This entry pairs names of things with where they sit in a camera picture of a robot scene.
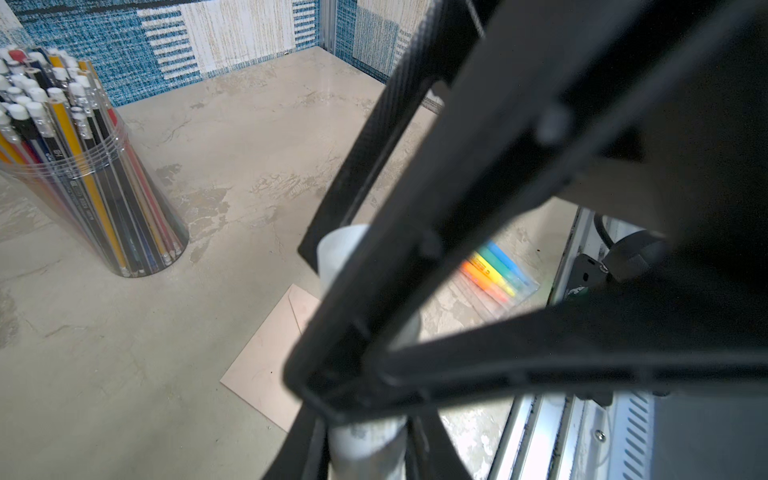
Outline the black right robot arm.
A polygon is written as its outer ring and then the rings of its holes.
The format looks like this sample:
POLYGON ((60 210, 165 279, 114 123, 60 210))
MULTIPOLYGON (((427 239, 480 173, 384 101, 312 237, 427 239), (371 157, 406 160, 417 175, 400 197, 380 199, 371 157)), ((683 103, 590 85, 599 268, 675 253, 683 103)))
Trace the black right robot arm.
POLYGON ((436 82, 445 105, 290 354, 334 424, 514 393, 767 386, 767 5, 438 1, 300 245, 350 224, 436 82), (391 348, 509 221, 558 197, 637 226, 584 299, 391 348))

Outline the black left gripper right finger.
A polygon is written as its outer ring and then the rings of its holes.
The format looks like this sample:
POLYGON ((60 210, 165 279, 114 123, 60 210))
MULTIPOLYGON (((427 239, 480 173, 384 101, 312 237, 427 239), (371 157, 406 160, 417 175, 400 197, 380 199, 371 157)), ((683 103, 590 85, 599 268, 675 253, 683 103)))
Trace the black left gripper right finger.
POLYGON ((472 479, 436 411, 408 419, 405 478, 472 479))

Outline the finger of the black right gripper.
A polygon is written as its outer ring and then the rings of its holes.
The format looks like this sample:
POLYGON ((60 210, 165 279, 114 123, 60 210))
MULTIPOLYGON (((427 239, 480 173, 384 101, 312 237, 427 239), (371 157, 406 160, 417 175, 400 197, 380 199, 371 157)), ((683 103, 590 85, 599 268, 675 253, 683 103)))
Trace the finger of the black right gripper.
POLYGON ((451 85, 479 39, 478 1, 437 1, 430 7, 298 247, 312 270, 319 270, 320 241, 352 223, 428 90, 437 82, 451 85))
POLYGON ((333 423, 515 393, 767 388, 767 5, 479 1, 444 107, 288 357, 333 423), (659 232, 648 271, 392 350, 469 254, 560 197, 659 232))

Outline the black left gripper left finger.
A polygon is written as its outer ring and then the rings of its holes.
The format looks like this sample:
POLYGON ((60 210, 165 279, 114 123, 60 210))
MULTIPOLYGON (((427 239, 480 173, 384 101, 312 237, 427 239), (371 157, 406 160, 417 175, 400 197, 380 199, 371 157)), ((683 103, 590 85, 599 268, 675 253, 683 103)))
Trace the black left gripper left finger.
POLYGON ((329 474, 327 425, 302 406, 263 480, 326 480, 329 474))

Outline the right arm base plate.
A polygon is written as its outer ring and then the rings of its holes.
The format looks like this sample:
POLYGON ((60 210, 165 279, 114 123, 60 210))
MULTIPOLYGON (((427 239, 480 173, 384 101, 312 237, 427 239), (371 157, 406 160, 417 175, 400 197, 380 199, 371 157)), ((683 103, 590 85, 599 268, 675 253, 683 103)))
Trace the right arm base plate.
POLYGON ((580 253, 571 265, 564 298, 585 295, 589 290, 605 285, 610 278, 610 272, 602 262, 580 253))

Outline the white glue stick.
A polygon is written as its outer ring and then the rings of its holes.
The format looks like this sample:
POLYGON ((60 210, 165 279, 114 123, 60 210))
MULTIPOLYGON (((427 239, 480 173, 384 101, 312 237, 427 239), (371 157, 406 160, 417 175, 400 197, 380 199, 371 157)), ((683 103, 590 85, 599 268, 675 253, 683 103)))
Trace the white glue stick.
MULTIPOLYGON (((317 247, 318 273, 329 290, 357 245, 367 224, 350 225, 326 235, 317 247)), ((331 428, 328 442, 334 479, 402 479, 408 427, 405 416, 331 428)))

